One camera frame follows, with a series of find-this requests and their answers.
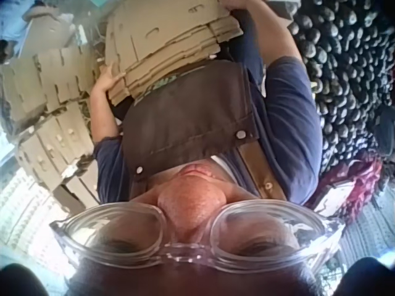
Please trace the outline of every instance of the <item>leather apron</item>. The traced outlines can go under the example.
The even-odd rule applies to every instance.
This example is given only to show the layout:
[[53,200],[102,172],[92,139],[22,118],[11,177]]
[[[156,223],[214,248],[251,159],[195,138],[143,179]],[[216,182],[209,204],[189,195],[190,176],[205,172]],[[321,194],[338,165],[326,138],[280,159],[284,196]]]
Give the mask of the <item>leather apron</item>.
[[261,198],[285,199],[259,138],[247,71],[212,61],[149,93],[129,108],[122,149],[134,198],[149,177],[169,168],[238,149]]

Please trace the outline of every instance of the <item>clear plastic goggles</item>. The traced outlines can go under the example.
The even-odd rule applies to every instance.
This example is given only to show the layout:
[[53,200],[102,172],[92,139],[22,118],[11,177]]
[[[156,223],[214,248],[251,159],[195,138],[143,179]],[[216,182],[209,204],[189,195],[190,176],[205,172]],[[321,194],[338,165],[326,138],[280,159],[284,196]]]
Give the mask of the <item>clear plastic goggles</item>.
[[249,200],[221,208],[192,244],[177,242],[163,212],[142,203],[100,205],[51,228],[76,268],[83,259],[133,269],[175,261],[259,273],[298,263],[316,272],[344,224],[290,202]]

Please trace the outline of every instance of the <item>finger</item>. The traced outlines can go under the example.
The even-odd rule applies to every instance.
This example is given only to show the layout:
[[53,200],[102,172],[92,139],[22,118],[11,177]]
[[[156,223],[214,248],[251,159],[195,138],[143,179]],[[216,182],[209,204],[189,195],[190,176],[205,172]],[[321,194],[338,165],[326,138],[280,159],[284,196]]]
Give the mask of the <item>finger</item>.
[[107,73],[112,75],[112,67],[114,66],[114,61],[110,63],[110,65],[107,67]]
[[125,77],[126,73],[119,73],[117,76],[114,77],[114,81],[118,81],[119,79]]

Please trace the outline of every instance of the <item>cardboard sheet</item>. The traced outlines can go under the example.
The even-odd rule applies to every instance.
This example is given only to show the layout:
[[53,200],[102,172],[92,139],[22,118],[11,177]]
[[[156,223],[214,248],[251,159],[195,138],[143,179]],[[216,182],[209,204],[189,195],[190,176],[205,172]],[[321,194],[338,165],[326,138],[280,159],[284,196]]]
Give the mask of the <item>cardboard sheet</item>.
[[63,210],[67,211],[71,215],[79,214],[85,211],[85,206],[77,200],[68,190],[62,185],[58,186],[53,192],[52,196],[59,203]]
[[133,89],[145,88],[147,90],[150,87],[148,83],[152,83],[152,77],[158,77],[158,73],[168,74],[165,69],[174,63],[196,54],[202,48],[213,45],[215,42],[228,41],[242,34],[238,21],[230,15],[184,32],[144,60],[132,65],[127,70],[126,77],[109,92],[110,100],[117,105],[129,95],[136,98],[135,96],[141,94],[141,91],[136,92]]
[[77,102],[70,103],[67,106],[67,111],[58,115],[56,120],[59,122],[75,158],[93,153],[93,143]]
[[53,191],[62,182],[62,177],[47,156],[38,136],[34,134],[22,142],[20,149],[34,174]]
[[138,60],[145,59],[193,28],[229,15],[213,0],[125,1],[123,11],[129,15],[128,28]]
[[82,183],[97,200],[99,200],[98,176],[98,163],[95,160],[91,162],[91,164],[87,167],[86,171],[80,176]]
[[85,208],[91,208],[99,205],[99,202],[97,202],[78,177],[74,176],[67,182],[66,187],[72,194],[75,194]]
[[33,58],[12,59],[8,65],[0,66],[0,74],[13,120],[26,120],[36,109],[44,110],[46,99]]
[[37,129],[37,135],[44,144],[44,148],[47,150],[48,155],[51,157],[59,158],[58,162],[63,164],[63,169],[58,169],[60,173],[66,169],[67,165],[71,164],[76,157],[70,147],[70,143],[65,137],[62,129],[59,126],[59,122],[56,117],[50,118],[42,126]]
[[146,80],[147,76],[152,76],[178,60],[194,54],[201,50],[202,46],[207,44],[207,42],[214,44],[215,36],[208,27],[203,27],[198,32],[188,35],[187,38],[162,48],[127,73],[127,86],[130,87],[136,83],[141,83],[140,81]]
[[34,18],[29,24],[19,57],[33,57],[50,49],[63,48],[74,32],[71,23],[62,18],[57,20],[50,16]]
[[50,119],[36,132],[49,159],[56,167],[59,174],[67,168],[67,162],[63,158],[60,143],[56,140],[57,134],[62,134],[55,118]]
[[90,91],[99,75],[94,52],[88,45],[53,49],[37,55],[37,60],[49,112]]
[[212,54],[216,54],[219,51],[220,51],[220,46],[217,43],[215,43],[214,45],[211,45],[209,47],[206,47],[203,50],[198,51],[195,55],[192,55],[192,56],[187,57],[185,59],[181,59],[178,62],[175,62],[168,68],[166,68],[166,69],[162,70],[161,72],[157,73],[156,75],[152,76],[151,79],[149,81],[147,81],[144,85],[138,86],[133,89],[129,89],[129,92],[134,98],[138,98],[140,95],[144,94],[148,90],[150,85],[154,84],[156,81],[165,77],[169,73],[172,73],[172,72],[176,71],[177,69],[182,68],[186,65],[189,65],[189,64],[192,64],[195,62],[199,62],[200,60],[207,59],[207,58],[209,58],[209,56],[211,56]]

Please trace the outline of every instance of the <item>lips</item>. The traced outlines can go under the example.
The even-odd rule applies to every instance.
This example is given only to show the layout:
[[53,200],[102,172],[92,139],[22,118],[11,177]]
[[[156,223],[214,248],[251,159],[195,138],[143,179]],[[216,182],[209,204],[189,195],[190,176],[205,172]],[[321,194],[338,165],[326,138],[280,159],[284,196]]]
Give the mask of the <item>lips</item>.
[[218,179],[210,170],[208,166],[205,165],[187,165],[181,171],[178,172],[177,176],[187,176],[187,175],[203,175],[210,178]]

